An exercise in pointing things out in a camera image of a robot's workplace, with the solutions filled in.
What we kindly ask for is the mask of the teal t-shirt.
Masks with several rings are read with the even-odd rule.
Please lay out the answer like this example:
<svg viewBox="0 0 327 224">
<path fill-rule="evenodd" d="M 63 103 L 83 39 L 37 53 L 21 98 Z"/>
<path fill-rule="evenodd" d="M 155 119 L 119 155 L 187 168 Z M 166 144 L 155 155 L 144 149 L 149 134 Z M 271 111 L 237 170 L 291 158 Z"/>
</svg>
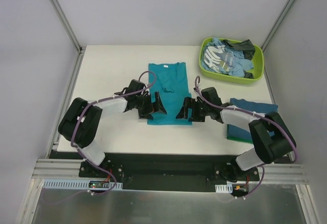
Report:
<svg viewBox="0 0 327 224">
<path fill-rule="evenodd" d="M 155 112 L 152 114 L 153 119 L 147 121 L 151 126 L 191 126 L 192 122 L 188 119 L 177 119 L 176 116 L 180 112 L 183 101 L 186 97 L 190 97 L 189 85 L 186 71 L 186 64 L 178 62 L 174 64 L 154 64 L 148 65 L 148 70 L 154 75 L 149 75 L 149 82 L 154 82 L 150 88 L 150 93 L 159 92 L 162 104 L 167 114 Z"/>
</svg>

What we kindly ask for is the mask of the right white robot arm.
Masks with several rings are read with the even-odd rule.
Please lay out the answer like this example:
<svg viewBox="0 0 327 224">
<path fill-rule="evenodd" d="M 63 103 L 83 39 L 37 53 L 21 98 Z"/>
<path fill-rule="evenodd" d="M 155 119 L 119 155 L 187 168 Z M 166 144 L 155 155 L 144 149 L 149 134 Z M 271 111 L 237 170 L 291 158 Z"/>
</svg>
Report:
<svg viewBox="0 0 327 224">
<path fill-rule="evenodd" d="M 253 148 L 238 155 L 230 167 L 233 179 L 242 180 L 248 175 L 249 169 L 270 164 L 289 152 L 296 152 L 296 142 L 277 112 L 262 114 L 231 103 L 222 103 L 213 87 L 195 91 L 198 97 L 184 98 L 177 119 L 205 122 L 209 116 L 212 120 L 238 127 L 251 135 Z"/>
</svg>

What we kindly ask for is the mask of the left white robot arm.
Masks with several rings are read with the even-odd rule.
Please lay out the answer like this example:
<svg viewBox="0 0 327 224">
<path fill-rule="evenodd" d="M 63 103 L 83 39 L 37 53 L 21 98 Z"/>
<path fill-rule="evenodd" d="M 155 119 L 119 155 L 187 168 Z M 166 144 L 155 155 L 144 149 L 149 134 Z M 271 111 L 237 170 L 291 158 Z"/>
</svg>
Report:
<svg viewBox="0 0 327 224">
<path fill-rule="evenodd" d="M 58 126 L 58 133 L 92 163 L 91 173 L 98 178 L 104 177 L 108 165 L 103 162 L 105 153 L 95 141 L 100 120 L 133 109 L 138 111 L 139 119 L 152 120 L 153 113 L 167 115 L 158 91 L 154 92 L 154 98 L 152 101 L 149 87 L 135 79 L 112 97 L 94 102 L 75 98 Z"/>
</svg>

